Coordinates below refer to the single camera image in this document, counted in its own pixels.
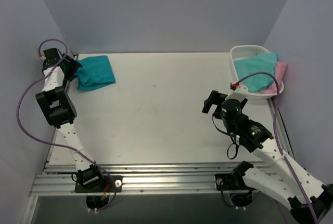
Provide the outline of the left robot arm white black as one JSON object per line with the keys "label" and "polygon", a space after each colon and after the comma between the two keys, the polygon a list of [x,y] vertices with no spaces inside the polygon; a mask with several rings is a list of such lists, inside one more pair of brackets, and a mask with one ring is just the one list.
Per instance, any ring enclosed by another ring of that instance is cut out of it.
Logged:
{"label": "left robot arm white black", "polygon": [[80,64],[69,56],[61,60],[60,55],[57,48],[44,51],[42,72],[45,82],[35,97],[48,124],[56,128],[65,140],[65,146],[70,147],[77,170],[76,182],[92,192],[100,192],[105,186],[103,173],[83,148],[74,125],[77,112],[66,91]]}

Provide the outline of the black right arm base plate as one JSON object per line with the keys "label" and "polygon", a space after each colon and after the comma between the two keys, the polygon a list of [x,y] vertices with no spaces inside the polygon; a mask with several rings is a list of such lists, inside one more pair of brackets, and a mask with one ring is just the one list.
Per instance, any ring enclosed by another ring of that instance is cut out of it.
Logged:
{"label": "black right arm base plate", "polygon": [[214,178],[216,189],[219,191],[255,190],[255,188],[245,185],[240,176],[231,173],[215,174]]}

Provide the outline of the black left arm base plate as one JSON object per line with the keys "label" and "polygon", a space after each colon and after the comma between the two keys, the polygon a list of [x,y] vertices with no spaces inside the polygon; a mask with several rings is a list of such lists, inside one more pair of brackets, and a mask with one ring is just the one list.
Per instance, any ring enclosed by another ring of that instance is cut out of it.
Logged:
{"label": "black left arm base plate", "polygon": [[118,193],[122,191],[123,177],[120,175],[112,175],[112,179],[104,175],[104,178],[95,177],[83,184],[76,183],[75,193]]}

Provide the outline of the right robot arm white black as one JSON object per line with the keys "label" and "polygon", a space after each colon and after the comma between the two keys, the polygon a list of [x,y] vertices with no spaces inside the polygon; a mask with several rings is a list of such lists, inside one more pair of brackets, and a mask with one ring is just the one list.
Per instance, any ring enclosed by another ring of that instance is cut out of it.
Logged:
{"label": "right robot arm white black", "polygon": [[231,171],[231,179],[217,185],[221,191],[255,189],[286,207],[298,223],[319,223],[332,209],[332,185],[326,185],[300,166],[276,141],[273,134],[259,122],[249,119],[242,110],[247,103],[244,95],[211,91],[203,103],[207,114],[215,105],[212,119],[222,120],[236,148],[244,147],[273,170],[280,178],[265,174],[253,164],[242,161]]}

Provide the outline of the teal t shirt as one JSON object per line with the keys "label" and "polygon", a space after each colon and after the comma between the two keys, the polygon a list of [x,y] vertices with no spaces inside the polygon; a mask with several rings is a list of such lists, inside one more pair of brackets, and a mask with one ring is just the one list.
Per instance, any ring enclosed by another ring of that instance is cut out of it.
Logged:
{"label": "teal t shirt", "polygon": [[116,82],[108,56],[90,56],[77,60],[76,71],[79,91],[94,91]]}

